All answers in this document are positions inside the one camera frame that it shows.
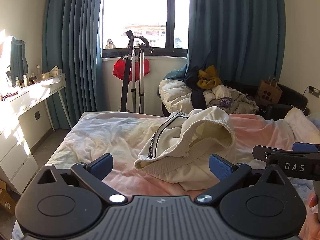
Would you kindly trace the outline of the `person's right hand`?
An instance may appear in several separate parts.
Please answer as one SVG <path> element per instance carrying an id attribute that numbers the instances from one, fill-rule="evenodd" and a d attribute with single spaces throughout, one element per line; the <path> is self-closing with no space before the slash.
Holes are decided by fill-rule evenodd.
<path id="1" fill-rule="evenodd" d="M 310 193 L 308 203 L 306 205 L 307 215 L 303 227 L 299 233 L 299 238 L 305 240 L 319 240 L 320 224 L 318 220 L 318 212 L 316 212 L 318 204 L 317 196 L 314 192 Z"/>

